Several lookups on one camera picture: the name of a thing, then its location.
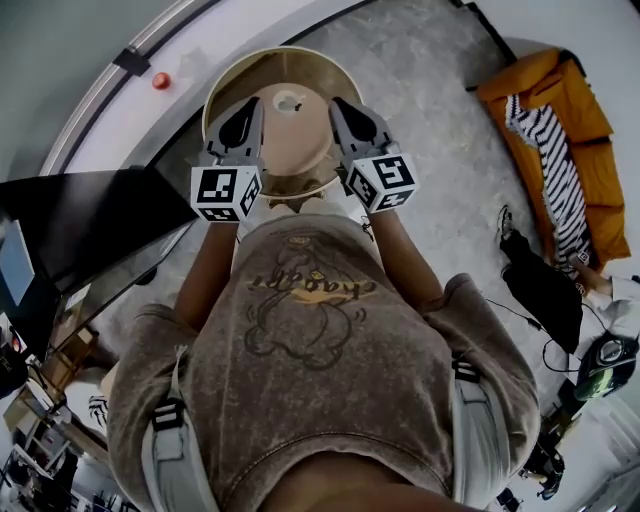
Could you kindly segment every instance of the gray concrete floor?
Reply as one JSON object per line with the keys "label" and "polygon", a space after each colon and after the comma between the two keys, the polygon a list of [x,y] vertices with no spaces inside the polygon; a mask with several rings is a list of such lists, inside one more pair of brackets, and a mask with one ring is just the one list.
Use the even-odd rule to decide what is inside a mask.
{"label": "gray concrete floor", "polygon": [[[378,0],[306,35],[296,44],[334,58],[352,75],[365,103],[388,120],[418,167],[421,188],[398,210],[421,253],[444,283],[471,274],[487,298],[516,311],[500,273],[506,259],[496,244],[501,206],[537,246],[527,197],[507,149],[474,95],[464,86],[504,67],[503,57],[475,16],[447,0]],[[155,281],[134,287],[101,317],[101,338],[116,353],[146,302],[171,305],[206,225],[196,223],[160,267]],[[495,312],[533,369],[543,410],[549,410],[563,376],[547,370],[547,340],[525,320]],[[547,359],[561,367],[555,344]]]}

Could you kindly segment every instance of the orange sofa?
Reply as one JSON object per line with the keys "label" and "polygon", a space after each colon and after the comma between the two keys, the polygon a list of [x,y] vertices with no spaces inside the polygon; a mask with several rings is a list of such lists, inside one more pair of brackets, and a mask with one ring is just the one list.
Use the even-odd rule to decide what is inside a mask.
{"label": "orange sofa", "polygon": [[624,236],[624,198],[609,140],[613,130],[575,57],[557,49],[535,53],[477,88],[478,97],[486,104],[513,154],[533,205],[545,255],[553,264],[555,242],[542,199],[540,155],[505,125],[506,98],[512,94],[519,94],[525,109],[551,105],[567,134],[597,257],[591,266],[600,271],[607,261],[630,256]]}

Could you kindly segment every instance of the sneaker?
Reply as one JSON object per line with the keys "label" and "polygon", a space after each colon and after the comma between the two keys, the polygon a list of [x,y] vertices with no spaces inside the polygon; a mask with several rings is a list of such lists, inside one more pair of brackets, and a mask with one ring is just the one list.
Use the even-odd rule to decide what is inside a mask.
{"label": "sneaker", "polygon": [[498,214],[498,238],[499,241],[507,240],[511,233],[515,231],[515,227],[513,224],[513,215],[511,214],[511,210],[509,210],[508,205],[504,205],[500,209],[500,213]]}

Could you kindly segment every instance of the strap buckle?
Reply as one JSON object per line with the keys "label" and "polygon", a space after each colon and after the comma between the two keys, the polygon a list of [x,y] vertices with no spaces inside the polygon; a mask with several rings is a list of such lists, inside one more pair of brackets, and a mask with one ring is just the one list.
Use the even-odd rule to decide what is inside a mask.
{"label": "strap buckle", "polygon": [[451,368],[455,372],[456,379],[473,382],[474,384],[480,383],[480,372],[463,357],[454,359],[451,363]]}
{"label": "strap buckle", "polygon": [[153,411],[151,424],[153,430],[160,432],[172,428],[180,428],[184,424],[182,412],[184,403],[178,398],[165,398]]}

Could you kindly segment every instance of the round tray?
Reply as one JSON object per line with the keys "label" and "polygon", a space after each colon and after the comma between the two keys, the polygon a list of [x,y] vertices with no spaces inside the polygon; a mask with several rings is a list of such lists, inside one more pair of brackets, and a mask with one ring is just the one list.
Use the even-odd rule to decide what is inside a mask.
{"label": "round tray", "polygon": [[[317,98],[319,96],[326,103],[327,110],[323,115],[326,115],[327,118],[329,102],[335,96],[340,96],[352,103],[362,103],[362,97],[353,79],[329,57],[296,46],[268,48],[241,58],[216,81],[209,93],[202,114],[203,140],[211,122],[231,105],[251,96],[261,96],[267,101],[272,97],[280,98],[274,94],[274,90],[277,93],[279,88],[283,90],[286,100],[282,104],[289,101],[288,92],[293,91],[303,98],[302,108],[305,108],[304,88],[310,89],[311,94],[308,94],[308,97]],[[265,110],[269,107],[271,105],[266,104]],[[265,116],[267,115],[273,116],[274,114],[266,112]],[[322,130],[325,130],[326,119],[318,119],[317,123],[308,123],[309,133],[301,135],[320,140],[323,134],[312,133],[313,130],[320,130],[320,126],[322,126]],[[282,169],[273,169],[270,172],[268,162],[265,161],[267,169],[262,174],[260,195],[268,199],[305,197],[319,192],[338,179],[335,169],[340,165],[341,153],[339,147],[334,143],[333,137],[328,135],[327,144],[317,146],[317,151],[320,153],[317,151],[313,154],[310,153],[306,162],[303,161],[304,159],[300,160],[300,155],[295,154],[296,151],[292,151],[292,160],[288,162],[288,166]],[[265,133],[265,145],[271,143],[269,133]],[[273,154],[273,151],[265,151],[265,156],[269,156],[269,153]],[[283,159],[280,158],[276,165],[280,165],[282,162]],[[296,169],[291,168],[292,162],[297,166]]]}

